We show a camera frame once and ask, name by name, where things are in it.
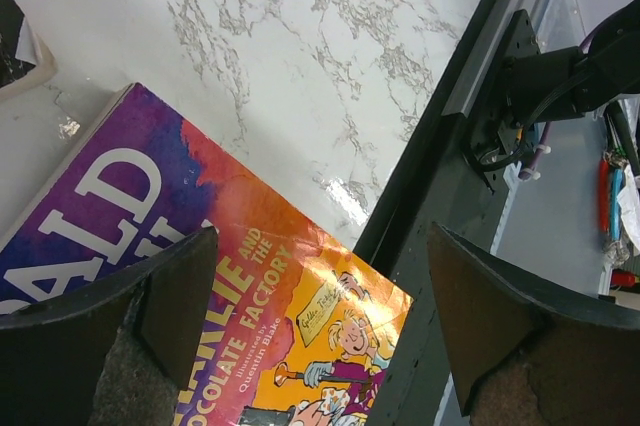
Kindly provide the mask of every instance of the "book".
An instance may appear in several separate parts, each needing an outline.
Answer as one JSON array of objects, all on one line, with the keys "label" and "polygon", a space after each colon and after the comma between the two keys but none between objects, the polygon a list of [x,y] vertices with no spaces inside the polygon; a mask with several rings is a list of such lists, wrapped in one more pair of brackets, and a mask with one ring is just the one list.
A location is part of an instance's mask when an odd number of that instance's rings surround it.
[{"label": "book", "polygon": [[14,0],[0,0],[0,102],[45,83],[56,62]]},{"label": "book", "polygon": [[140,84],[114,97],[0,246],[0,313],[202,226],[219,257],[176,425],[361,425],[411,298]]}]

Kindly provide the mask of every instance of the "cane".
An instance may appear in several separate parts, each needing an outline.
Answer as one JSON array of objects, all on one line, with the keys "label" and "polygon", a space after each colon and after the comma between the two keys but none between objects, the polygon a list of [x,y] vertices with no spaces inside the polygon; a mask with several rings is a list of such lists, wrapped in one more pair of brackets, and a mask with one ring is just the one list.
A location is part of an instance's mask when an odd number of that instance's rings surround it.
[{"label": "cane", "polygon": [[[289,371],[289,366],[287,363],[280,363],[276,368],[276,373],[274,375],[273,382],[276,386],[282,386],[287,379],[304,379],[304,373],[298,373],[296,371]],[[367,384],[371,380],[369,379],[351,379],[351,378],[341,378],[340,376],[323,376],[320,381],[327,383],[360,383]]]}]

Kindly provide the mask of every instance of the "cartoon face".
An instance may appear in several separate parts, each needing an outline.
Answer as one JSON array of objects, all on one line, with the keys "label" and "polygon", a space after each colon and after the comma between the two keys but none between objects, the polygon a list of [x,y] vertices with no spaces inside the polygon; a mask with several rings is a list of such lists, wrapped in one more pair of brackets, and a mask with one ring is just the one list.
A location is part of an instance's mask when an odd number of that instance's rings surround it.
[{"label": "cartoon face", "polygon": [[303,401],[296,408],[289,426],[329,426],[333,419],[332,414],[324,414],[320,410],[322,400],[315,403]]},{"label": "cartoon face", "polygon": [[356,322],[355,319],[345,321],[340,331],[340,345],[347,354],[359,356],[365,354],[369,347],[369,338],[365,330],[364,320]]}]

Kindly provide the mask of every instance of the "white marble tabletop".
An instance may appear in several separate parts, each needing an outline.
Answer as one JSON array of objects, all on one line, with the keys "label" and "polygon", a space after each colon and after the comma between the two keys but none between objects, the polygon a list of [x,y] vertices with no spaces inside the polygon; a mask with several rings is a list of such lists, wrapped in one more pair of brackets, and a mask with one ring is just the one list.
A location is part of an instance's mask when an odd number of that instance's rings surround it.
[{"label": "white marble tabletop", "polygon": [[0,105],[0,232],[139,81],[352,247],[479,0],[16,0],[56,56]]}]

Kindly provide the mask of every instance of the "red object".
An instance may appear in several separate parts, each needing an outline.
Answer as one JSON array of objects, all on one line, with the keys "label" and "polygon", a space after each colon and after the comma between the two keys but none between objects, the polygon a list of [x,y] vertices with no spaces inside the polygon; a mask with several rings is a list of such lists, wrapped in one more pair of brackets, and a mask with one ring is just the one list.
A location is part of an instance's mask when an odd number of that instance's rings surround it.
[{"label": "red object", "polygon": [[628,271],[614,271],[611,275],[611,286],[632,288],[638,282],[638,277]]},{"label": "red object", "polygon": [[609,232],[609,163],[600,160],[598,169],[598,227]]}]

